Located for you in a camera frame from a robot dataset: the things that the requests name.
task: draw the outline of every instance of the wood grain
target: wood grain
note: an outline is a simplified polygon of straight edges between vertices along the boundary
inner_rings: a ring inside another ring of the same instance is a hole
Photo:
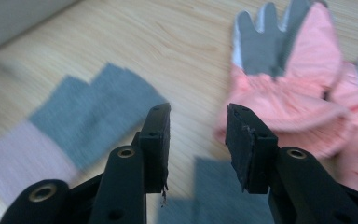
[[[107,62],[128,67],[172,104],[169,197],[191,198],[194,159],[229,159],[212,132],[229,88],[233,19],[243,9],[255,14],[264,3],[84,0],[67,8],[0,48],[0,136],[41,105],[65,75],[89,81]],[[288,1],[275,3],[282,14]],[[355,60],[358,1],[331,1],[329,7],[345,59]],[[148,196],[148,223],[156,221],[158,201]],[[5,209],[0,201],[0,216]]]

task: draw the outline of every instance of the metal ring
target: metal ring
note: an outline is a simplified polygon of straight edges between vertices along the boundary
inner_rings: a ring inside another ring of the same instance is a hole
[[[298,149],[289,149],[287,150],[287,154],[289,154],[289,156],[293,158],[300,159],[300,160],[307,158],[307,154],[305,154],[304,152]]]
[[[40,203],[50,198],[57,192],[55,184],[45,184],[31,192],[28,199],[33,203]]]
[[[129,158],[135,155],[135,151],[132,148],[123,148],[118,152],[118,156],[121,158]]]

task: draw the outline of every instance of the wooden surface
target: wooden surface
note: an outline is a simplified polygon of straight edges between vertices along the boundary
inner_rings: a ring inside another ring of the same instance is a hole
[[[229,88],[233,19],[243,9],[255,14],[264,3],[84,0],[67,8],[0,48],[0,136],[41,105],[65,75],[90,81],[107,62],[128,67],[172,104],[169,197],[191,198],[194,159],[229,159],[212,131]],[[275,3],[282,13],[288,0]],[[345,58],[354,60],[358,1],[329,6]],[[79,182],[100,173],[105,162]],[[148,223],[155,223],[159,200],[148,196]],[[0,216],[5,209],[0,201]]]

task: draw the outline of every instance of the wooden table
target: wooden table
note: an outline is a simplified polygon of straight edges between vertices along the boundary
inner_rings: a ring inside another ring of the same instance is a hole
[[[107,62],[128,67],[171,102],[169,197],[191,198],[195,158],[229,159],[212,132],[229,88],[233,19],[243,9],[255,14],[264,2],[80,1],[0,48],[0,136],[41,105],[65,75],[90,81]],[[275,2],[282,13],[289,1]],[[355,60],[358,1],[329,6],[345,59]],[[105,163],[78,183],[102,172]],[[160,198],[147,199],[148,223],[155,223]],[[5,209],[0,201],[0,216]]]

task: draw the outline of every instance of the gray cloth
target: gray cloth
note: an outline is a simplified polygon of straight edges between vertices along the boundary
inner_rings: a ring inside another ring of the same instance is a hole
[[[267,195],[241,192],[229,161],[197,159],[194,200],[169,197],[158,223],[274,223]]]
[[[30,121],[82,170],[92,165],[149,109],[167,101],[132,71],[108,64],[72,101],[51,97]]]
[[[292,0],[281,24],[273,3],[260,8],[256,24],[247,11],[237,15],[234,39],[241,49],[242,68],[247,75],[282,76],[296,34],[310,9],[310,0]]]

